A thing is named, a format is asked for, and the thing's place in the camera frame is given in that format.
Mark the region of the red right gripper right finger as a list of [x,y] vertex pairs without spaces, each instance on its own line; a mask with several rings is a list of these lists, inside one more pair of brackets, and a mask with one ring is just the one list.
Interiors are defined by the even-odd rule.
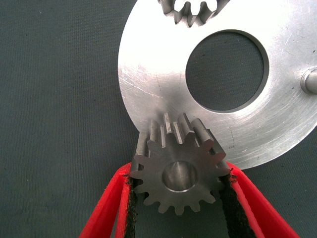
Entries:
[[246,174],[227,163],[229,174],[220,178],[220,191],[228,235],[231,238],[298,238]]

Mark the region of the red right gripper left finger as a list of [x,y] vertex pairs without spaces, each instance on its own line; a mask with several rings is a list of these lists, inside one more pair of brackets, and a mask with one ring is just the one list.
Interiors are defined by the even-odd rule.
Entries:
[[134,238],[137,198],[130,178],[131,163],[120,167],[99,199],[81,238]]

